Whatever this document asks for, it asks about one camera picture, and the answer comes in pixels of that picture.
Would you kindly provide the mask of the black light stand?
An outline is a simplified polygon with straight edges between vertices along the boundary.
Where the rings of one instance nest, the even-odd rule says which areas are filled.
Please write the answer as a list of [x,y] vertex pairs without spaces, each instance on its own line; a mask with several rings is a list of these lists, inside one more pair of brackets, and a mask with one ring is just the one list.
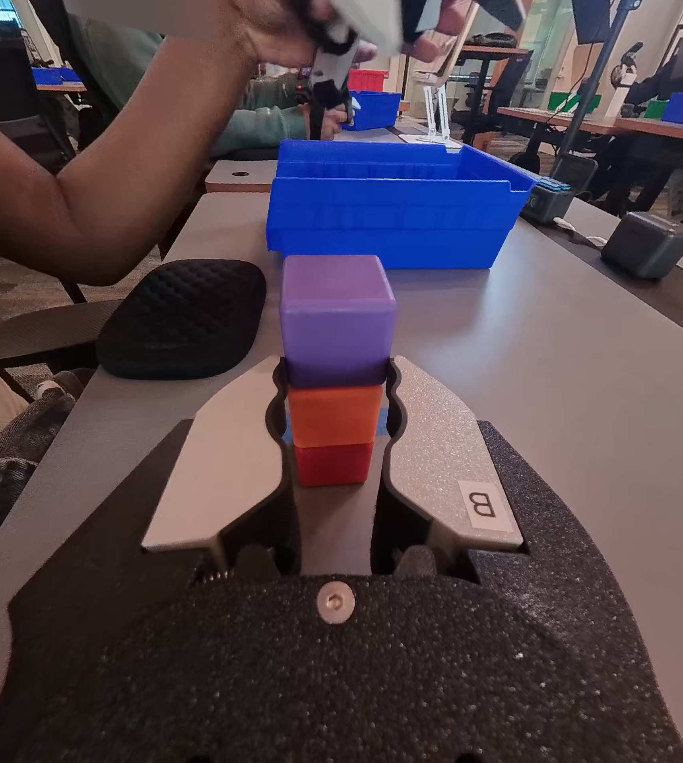
[[554,161],[550,177],[554,177],[557,174],[561,165],[564,163],[565,158],[572,153],[577,136],[587,116],[590,102],[596,95],[600,80],[604,74],[609,58],[615,48],[615,44],[619,39],[619,35],[623,29],[625,21],[629,13],[634,11],[636,8],[639,8],[641,5],[642,1],[619,2],[614,19],[609,23],[608,32],[600,54],[596,59],[594,70],[592,71],[590,78],[588,78],[583,91],[580,93],[579,103],[576,107],[574,116],[570,121],[570,125],[565,132],[565,137]]

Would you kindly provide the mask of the wooden desk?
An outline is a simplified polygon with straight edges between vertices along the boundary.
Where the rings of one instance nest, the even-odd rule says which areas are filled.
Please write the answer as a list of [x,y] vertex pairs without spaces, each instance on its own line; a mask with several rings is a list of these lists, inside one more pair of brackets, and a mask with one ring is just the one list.
[[[569,128],[573,118],[566,114],[553,114],[534,108],[499,108],[498,114],[505,118],[546,124],[554,128]],[[580,130],[596,135],[645,134],[683,140],[683,124],[646,118],[596,118],[588,116]]]

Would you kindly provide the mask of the red foam cube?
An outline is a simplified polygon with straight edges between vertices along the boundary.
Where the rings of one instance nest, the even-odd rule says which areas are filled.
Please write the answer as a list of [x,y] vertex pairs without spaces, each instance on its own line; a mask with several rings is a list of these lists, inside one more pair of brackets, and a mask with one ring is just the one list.
[[325,488],[366,482],[374,444],[295,447],[299,485]]

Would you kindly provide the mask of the dark grey power station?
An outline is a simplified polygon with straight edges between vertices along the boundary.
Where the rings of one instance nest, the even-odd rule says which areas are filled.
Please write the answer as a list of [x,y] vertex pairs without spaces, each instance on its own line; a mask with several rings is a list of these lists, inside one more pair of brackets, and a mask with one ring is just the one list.
[[661,281],[683,257],[683,224],[649,212],[623,216],[601,249],[608,266],[642,281]]

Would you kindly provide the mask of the green box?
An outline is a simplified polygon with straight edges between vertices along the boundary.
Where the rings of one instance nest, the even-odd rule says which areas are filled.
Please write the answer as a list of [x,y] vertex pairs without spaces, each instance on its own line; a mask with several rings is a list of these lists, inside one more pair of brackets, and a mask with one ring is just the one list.
[[[592,114],[598,108],[602,95],[597,94],[590,101],[587,114]],[[547,110],[554,114],[574,114],[580,101],[580,94],[576,92],[554,91],[548,100]]]

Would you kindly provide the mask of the orange foam cube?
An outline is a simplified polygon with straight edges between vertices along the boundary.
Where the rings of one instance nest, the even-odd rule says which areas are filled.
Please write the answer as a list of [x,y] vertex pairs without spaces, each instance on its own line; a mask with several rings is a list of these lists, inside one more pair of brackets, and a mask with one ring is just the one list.
[[373,442],[383,392],[382,385],[289,386],[287,402],[294,445],[311,449]]

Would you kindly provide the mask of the blue plastic bin with tag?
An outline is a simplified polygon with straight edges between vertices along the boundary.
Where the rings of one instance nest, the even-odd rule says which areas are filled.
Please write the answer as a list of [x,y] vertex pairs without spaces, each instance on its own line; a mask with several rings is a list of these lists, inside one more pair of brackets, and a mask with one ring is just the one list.
[[490,269],[536,185],[472,147],[285,140],[268,249],[373,255],[387,270]]

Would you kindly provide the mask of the black office chair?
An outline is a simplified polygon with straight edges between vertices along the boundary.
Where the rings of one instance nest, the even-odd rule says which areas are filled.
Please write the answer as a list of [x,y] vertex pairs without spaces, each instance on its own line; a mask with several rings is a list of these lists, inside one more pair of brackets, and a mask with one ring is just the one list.
[[510,105],[518,84],[527,73],[532,56],[533,50],[511,56],[493,85],[485,85],[482,90],[478,87],[472,90],[471,95],[479,95],[480,98],[485,91],[488,93],[486,110],[478,108],[474,112],[471,105],[468,110],[453,111],[451,121],[464,129],[461,138],[463,144],[472,146],[478,136],[502,131],[504,117],[499,109]]

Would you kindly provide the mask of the person's shoe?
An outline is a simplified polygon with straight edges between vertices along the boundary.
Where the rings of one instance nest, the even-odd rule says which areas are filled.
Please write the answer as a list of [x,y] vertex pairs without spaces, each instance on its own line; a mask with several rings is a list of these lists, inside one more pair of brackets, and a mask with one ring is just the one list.
[[94,373],[93,368],[75,368],[70,371],[61,371],[38,385],[34,399],[41,399],[49,391],[60,390],[73,397],[74,400],[78,400]]

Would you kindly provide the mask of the person's left forearm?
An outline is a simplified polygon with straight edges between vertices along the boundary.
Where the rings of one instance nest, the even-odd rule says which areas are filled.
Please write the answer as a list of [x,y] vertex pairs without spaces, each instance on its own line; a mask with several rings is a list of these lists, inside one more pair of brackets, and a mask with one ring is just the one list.
[[177,218],[252,65],[221,11],[211,42],[162,43],[126,107],[58,175],[0,132],[0,257],[72,283],[123,279]]

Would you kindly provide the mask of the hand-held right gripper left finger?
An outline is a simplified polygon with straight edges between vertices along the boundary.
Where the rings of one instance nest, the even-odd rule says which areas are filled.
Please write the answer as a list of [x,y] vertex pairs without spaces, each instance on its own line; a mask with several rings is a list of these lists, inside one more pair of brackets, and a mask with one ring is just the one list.
[[203,550],[229,571],[243,548],[260,546],[279,573],[300,572],[286,397],[284,360],[269,356],[199,409],[142,540],[146,551]]

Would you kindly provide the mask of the person's dark jeans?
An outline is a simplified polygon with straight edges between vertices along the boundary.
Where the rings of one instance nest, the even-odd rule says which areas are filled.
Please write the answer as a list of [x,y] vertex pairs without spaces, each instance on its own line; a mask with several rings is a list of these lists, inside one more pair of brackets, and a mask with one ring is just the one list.
[[76,402],[60,390],[49,391],[0,434],[0,528]]

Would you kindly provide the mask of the tan desk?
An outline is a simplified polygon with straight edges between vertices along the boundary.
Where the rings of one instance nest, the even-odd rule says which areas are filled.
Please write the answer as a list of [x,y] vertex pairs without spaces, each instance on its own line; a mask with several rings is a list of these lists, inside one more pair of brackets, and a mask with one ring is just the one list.
[[205,189],[207,193],[270,194],[276,173],[276,159],[219,159],[205,178]]

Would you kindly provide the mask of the purple foam cube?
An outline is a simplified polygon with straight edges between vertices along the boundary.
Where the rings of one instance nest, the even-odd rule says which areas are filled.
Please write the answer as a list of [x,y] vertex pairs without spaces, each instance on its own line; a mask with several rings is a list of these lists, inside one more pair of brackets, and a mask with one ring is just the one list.
[[383,385],[396,318],[396,298],[378,257],[284,259],[279,319],[291,387]]

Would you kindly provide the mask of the white display stand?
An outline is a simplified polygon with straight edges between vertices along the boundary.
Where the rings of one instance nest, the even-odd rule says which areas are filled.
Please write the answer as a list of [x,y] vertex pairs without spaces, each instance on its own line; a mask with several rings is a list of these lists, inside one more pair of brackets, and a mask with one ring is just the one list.
[[415,146],[442,146],[449,152],[457,153],[464,144],[451,138],[446,85],[439,88],[425,85],[426,132],[417,134],[400,133],[400,141]]

